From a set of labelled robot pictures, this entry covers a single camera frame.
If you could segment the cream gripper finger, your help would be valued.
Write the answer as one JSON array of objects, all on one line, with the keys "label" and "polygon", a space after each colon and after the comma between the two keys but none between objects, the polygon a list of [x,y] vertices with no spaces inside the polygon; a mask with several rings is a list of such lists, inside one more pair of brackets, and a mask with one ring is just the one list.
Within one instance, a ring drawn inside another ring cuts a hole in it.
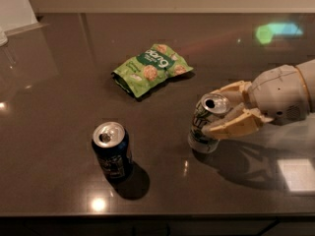
[{"label": "cream gripper finger", "polygon": [[250,86],[250,82],[238,81],[223,88],[213,90],[213,93],[223,95],[230,102],[230,106],[235,107],[240,103],[247,104],[249,102],[248,89]]},{"label": "cream gripper finger", "polygon": [[258,108],[249,109],[244,103],[239,103],[223,118],[206,124],[202,133],[216,140],[238,138],[253,134],[272,121],[273,118],[266,117]]}]

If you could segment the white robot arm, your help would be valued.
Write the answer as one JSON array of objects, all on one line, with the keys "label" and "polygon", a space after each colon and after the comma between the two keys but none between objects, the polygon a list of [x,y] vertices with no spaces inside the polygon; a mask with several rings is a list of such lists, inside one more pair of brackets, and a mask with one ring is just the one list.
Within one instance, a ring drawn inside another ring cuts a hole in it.
[{"label": "white robot arm", "polygon": [[265,124],[287,125],[315,112],[315,61],[282,65],[260,74],[253,82],[239,81],[214,90],[230,102],[219,120],[202,133],[224,140],[252,134]]}]

